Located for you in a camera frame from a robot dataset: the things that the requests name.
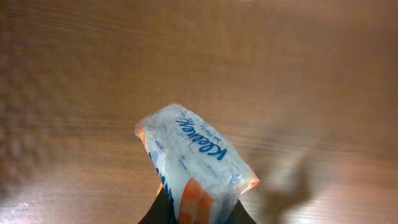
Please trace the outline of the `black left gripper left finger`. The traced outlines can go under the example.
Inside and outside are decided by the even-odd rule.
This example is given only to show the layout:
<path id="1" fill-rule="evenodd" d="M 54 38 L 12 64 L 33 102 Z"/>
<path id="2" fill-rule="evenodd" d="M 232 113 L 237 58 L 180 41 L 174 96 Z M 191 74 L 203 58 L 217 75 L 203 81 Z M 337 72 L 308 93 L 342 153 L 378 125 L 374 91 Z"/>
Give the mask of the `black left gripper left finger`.
<path id="1" fill-rule="evenodd" d="M 174 207 L 162 189 L 138 224 L 176 224 Z"/>

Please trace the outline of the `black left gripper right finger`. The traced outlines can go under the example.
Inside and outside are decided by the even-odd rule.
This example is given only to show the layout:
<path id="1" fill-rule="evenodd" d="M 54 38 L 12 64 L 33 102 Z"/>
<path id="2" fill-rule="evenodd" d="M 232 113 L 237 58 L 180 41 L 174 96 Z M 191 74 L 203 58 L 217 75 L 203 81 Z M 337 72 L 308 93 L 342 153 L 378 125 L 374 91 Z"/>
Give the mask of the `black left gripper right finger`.
<path id="1" fill-rule="evenodd" d="M 256 224 L 256 222 L 248 214 L 241 201 L 238 200 L 224 224 Z"/>

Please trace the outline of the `orange Kleenex tissue pack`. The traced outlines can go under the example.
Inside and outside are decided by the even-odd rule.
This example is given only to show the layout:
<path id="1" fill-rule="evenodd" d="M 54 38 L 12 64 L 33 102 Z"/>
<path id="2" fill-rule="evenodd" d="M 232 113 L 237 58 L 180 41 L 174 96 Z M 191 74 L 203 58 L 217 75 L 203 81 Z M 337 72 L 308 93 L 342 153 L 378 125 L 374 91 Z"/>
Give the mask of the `orange Kleenex tissue pack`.
<path id="1" fill-rule="evenodd" d="M 178 223 L 224 223 L 259 179 L 214 127 L 178 103 L 135 127 Z"/>

